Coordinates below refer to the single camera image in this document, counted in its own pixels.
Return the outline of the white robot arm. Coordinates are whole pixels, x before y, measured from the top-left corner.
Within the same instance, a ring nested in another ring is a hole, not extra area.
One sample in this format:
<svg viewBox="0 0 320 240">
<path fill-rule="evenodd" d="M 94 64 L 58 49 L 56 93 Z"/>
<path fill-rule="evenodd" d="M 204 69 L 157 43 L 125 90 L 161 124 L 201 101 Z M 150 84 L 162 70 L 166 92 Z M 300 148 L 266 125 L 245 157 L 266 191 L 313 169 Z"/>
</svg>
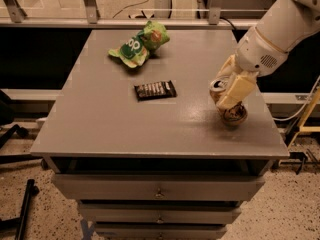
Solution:
<svg viewBox="0 0 320 240">
<path fill-rule="evenodd" d="M 320 30 L 320 0 L 276 0 L 237 44 L 216 78 L 225 80 L 216 92 L 216 106 L 234 107 L 256 86 L 256 79 L 275 72 L 295 46 Z"/>
</svg>

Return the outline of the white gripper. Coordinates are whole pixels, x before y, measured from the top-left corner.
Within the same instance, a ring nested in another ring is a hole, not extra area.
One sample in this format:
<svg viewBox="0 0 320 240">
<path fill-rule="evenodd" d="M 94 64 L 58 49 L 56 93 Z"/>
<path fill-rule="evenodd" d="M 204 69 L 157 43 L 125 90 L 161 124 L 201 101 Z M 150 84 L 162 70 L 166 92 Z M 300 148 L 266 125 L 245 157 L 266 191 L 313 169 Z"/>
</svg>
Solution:
<svg viewBox="0 0 320 240">
<path fill-rule="evenodd" d="M 255 89 L 257 75 L 272 74 L 287 58 L 287 53 L 268 43 L 256 27 L 251 27 L 238 42 L 235 55 L 228 57 L 216 75 L 217 79 L 228 80 L 216 106 L 227 110 L 237 105 Z M 245 71 L 236 73 L 237 65 Z"/>
</svg>

